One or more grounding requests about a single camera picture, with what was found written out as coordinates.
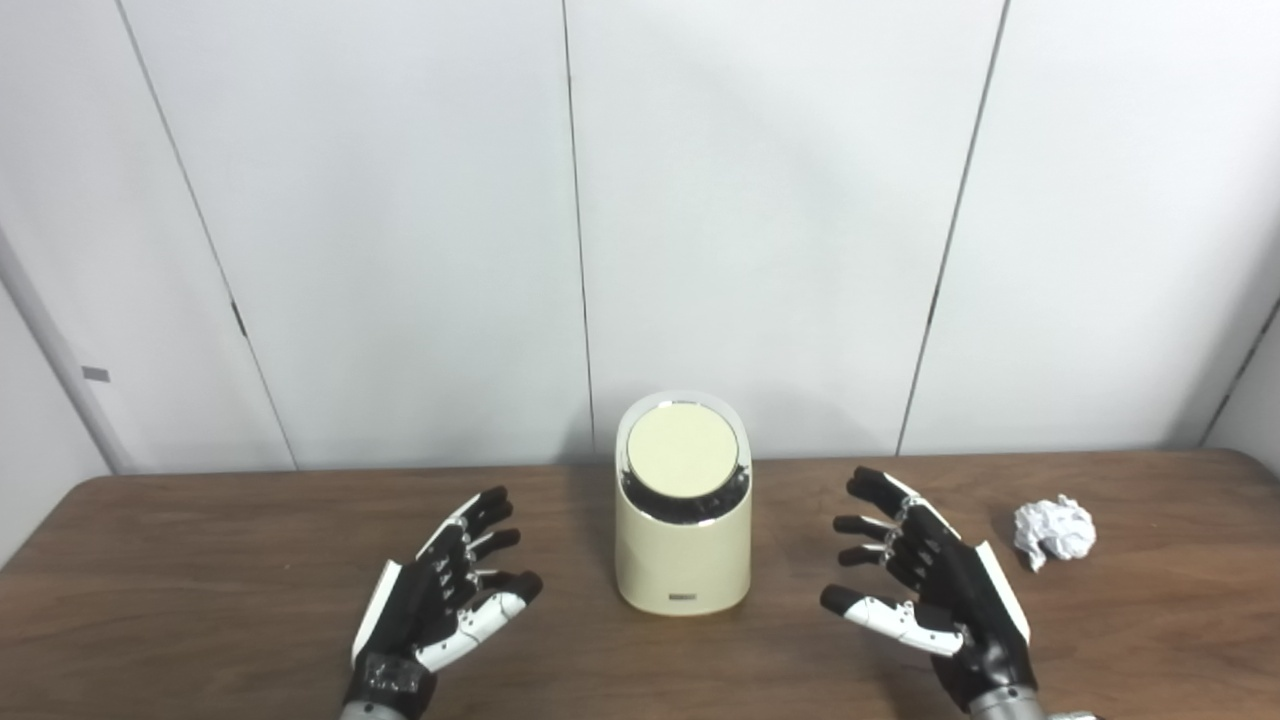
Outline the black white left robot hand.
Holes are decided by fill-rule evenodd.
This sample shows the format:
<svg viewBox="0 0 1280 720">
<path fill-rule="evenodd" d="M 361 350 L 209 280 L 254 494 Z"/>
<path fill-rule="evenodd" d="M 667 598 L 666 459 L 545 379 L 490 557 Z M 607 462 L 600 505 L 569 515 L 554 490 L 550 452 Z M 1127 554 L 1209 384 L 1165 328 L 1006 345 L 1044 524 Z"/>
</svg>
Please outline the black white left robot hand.
<svg viewBox="0 0 1280 720">
<path fill-rule="evenodd" d="M 457 507 L 408 562 L 388 560 L 360 621 L 340 717 L 421 719 L 439 675 L 525 611 L 543 591 L 534 571 L 480 568 L 516 546 L 508 489 Z"/>
</svg>

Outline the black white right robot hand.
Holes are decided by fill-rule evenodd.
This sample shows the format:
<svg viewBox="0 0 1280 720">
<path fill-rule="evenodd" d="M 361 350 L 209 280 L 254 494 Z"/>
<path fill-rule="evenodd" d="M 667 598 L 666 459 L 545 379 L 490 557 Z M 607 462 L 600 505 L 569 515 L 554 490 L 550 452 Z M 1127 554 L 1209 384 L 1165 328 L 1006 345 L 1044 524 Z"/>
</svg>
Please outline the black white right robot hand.
<svg viewBox="0 0 1280 720">
<path fill-rule="evenodd" d="M 846 491 L 886 519 L 836 516 L 836 532 L 867 538 L 840 552 L 838 564 L 878 566 L 913 597 L 829 584 L 820 606 L 927 653 L 945 693 L 970 719 L 1047 719 L 1029 621 L 991 544 L 965 542 L 924 496 L 888 473 L 859 466 Z"/>
</svg>

